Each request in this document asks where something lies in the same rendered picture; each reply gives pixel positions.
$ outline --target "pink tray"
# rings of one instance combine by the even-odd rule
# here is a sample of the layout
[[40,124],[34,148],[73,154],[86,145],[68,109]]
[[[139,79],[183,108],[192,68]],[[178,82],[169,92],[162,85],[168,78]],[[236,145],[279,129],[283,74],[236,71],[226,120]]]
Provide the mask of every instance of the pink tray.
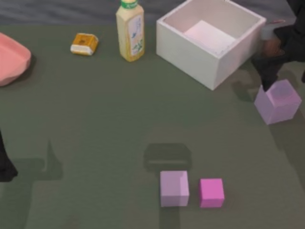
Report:
[[17,79],[30,63],[31,52],[14,39],[0,33],[0,86]]

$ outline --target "yellow bottle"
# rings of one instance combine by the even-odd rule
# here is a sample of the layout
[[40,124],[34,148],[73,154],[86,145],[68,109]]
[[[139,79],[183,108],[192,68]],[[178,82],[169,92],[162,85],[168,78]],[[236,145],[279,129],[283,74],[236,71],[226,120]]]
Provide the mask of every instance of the yellow bottle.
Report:
[[121,0],[116,12],[121,56],[136,61],[144,54],[144,10],[137,0]]

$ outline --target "open box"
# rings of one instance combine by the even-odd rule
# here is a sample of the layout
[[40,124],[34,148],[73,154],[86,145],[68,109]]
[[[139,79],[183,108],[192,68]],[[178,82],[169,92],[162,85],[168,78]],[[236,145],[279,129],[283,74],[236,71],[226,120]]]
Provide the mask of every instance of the open box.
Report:
[[257,51],[265,23],[229,0],[187,0],[157,21],[157,54],[214,90]]

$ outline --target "magenta cube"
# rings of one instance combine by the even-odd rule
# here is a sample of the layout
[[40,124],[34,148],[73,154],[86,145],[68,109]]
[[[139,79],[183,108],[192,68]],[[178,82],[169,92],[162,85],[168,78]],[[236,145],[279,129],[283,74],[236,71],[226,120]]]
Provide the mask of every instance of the magenta cube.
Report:
[[201,208],[220,208],[224,203],[224,186],[220,178],[200,179],[199,192]]
[[255,106],[267,125],[293,119],[302,99],[288,80],[275,82],[264,92],[262,86],[255,100]]
[[162,171],[160,173],[161,207],[185,207],[189,201],[187,171]]

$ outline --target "table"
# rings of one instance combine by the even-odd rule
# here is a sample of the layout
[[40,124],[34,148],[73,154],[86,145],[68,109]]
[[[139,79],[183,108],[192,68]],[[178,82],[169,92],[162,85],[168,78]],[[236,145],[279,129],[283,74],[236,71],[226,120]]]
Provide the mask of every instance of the table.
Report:
[[[26,79],[0,89],[0,127],[20,173],[0,186],[1,228],[305,228],[305,120],[264,124],[250,63],[212,92],[155,54],[154,27],[134,63],[119,56],[114,26],[0,31],[37,58]],[[102,36],[94,56],[70,53],[77,32]],[[288,64],[281,77],[304,98],[303,69]],[[159,208],[161,168],[149,162],[164,150],[187,161],[188,207]],[[223,208],[199,208],[204,177],[224,179]]]

